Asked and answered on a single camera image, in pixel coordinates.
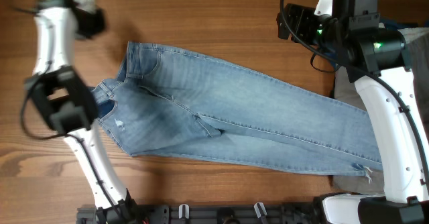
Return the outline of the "light blue denim jeans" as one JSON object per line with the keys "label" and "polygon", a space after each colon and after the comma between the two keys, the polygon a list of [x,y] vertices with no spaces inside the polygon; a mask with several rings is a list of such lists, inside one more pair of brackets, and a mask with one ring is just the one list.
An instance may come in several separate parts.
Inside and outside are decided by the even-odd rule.
{"label": "light blue denim jeans", "polygon": [[92,93],[99,125],[130,156],[317,175],[382,168],[365,111],[189,50],[129,42],[118,75]]}

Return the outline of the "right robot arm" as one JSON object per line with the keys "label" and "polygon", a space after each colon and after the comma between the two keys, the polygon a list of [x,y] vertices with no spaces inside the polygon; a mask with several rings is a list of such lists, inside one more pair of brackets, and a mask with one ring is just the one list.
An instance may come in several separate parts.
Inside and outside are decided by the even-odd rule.
{"label": "right robot arm", "polygon": [[403,35],[379,26],[378,0],[319,0],[315,8],[280,1],[287,38],[346,68],[361,97],[382,161],[383,195],[315,200],[317,223],[427,223],[428,140]]}

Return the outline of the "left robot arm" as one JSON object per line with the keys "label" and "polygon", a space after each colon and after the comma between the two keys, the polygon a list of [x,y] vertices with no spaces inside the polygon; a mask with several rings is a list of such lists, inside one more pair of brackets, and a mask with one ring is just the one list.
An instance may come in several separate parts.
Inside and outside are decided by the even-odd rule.
{"label": "left robot arm", "polygon": [[105,29],[103,10],[95,0],[38,0],[34,19],[38,55],[24,102],[31,101],[53,131],[50,139],[68,144],[90,185],[95,205],[79,209],[77,223],[144,223],[104,149],[96,100],[72,65],[75,40]]}

